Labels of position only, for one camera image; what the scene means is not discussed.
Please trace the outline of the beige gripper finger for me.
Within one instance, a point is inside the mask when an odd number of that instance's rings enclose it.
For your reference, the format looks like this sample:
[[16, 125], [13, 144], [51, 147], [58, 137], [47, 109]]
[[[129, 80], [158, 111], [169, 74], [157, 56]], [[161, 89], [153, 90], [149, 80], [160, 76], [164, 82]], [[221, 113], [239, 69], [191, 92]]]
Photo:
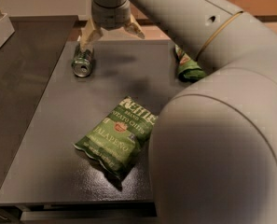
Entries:
[[124, 24], [124, 30], [131, 34], [136, 35], [141, 39], [145, 38], [145, 34], [140, 26], [140, 24], [137, 22], [137, 20], [133, 17], [133, 15], [130, 15], [130, 18], [125, 22]]
[[92, 45], [102, 36], [101, 27], [94, 22], [93, 18], [88, 19], [79, 38], [80, 50], [84, 52], [87, 49], [92, 49]]

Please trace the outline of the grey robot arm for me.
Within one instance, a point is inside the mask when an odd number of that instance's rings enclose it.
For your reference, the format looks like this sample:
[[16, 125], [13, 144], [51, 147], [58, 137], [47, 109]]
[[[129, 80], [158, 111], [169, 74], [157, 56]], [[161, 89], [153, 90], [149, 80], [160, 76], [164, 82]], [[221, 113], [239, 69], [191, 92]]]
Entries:
[[277, 224], [277, 34], [226, 0], [92, 0], [105, 29], [138, 7], [205, 71], [149, 144], [159, 224]]

